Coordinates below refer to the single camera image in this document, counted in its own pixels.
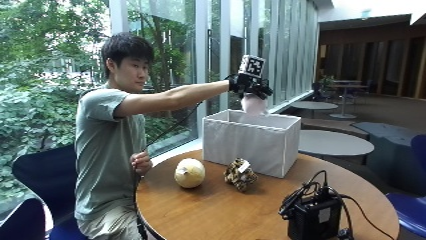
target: white box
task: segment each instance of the white box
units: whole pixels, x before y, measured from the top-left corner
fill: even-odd
[[[297,159],[300,117],[225,110],[203,118],[203,129],[204,160],[228,165],[240,157],[255,172],[284,178]]]

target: round wooden table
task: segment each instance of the round wooden table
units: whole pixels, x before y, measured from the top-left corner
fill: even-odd
[[[184,158],[199,159],[207,169],[204,183],[181,188],[175,170]],[[169,240],[179,239],[289,239],[288,221],[279,215],[285,196],[326,170],[329,186],[360,203],[369,219],[397,239],[400,224],[396,210],[380,190],[360,176],[318,158],[300,154],[285,178],[259,174],[245,193],[224,181],[227,166],[203,160],[201,150],[161,162],[141,180],[137,207],[152,229]],[[316,180],[322,183],[324,174]],[[354,238],[388,239],[365,220],[357,205],[345,200]],[[340,229],[348,227],[342,210]]]

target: man's ear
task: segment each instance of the man's ear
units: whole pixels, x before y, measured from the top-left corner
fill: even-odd
[[[117,64],[111,58],[107,59],[107,67],[108,67],[109,72],[112,72],[112,73],[117,69]]]

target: blue chair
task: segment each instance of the blue chair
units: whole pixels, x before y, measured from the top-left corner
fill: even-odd
[[[51,240],[83,240],[75,212],[77,181],[75,146],[68,145],[16,158],[12,173],[48,206],[54,229]]]
[[[2,240],[44,240],[46,215],[43,203],[30,198],[18,205],[6,220],[0,223]]]
[[[417,135],[412,139],[412,149],[426,174],[426,135]],[[386,197],[397,210],[401,226],[426,238],[426,196],[413,197],[401,193],[388,193]]]

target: white table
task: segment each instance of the white table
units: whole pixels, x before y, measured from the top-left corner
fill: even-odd
[[[334,84],[361,84],[360,80],[334,80],[333,81]]]
[[[292,107],[310,109],[310,118],[314,118],[316,110],[326,110],[337,108],[337,105],[333,103],[325,102],[313,102],[313,101],[297,101],[290,104]]]
[[[330,85],[332,88],[344,88],[344,97],[342,97],[342,112],[341,113],[334,113],[330,114],[332,117],[337,118],[356,118],[356,115],[345,113],[345,107],[346,107],[346,97],[348,97],[348,88],[366,88],[368,86],[364,85],[353,85],[353,84],[337,84],[337,85]]]
[[[374,145],[353,135],[322,130],[301,130],[298,151],[322,156],[358,156],[370,153]]]

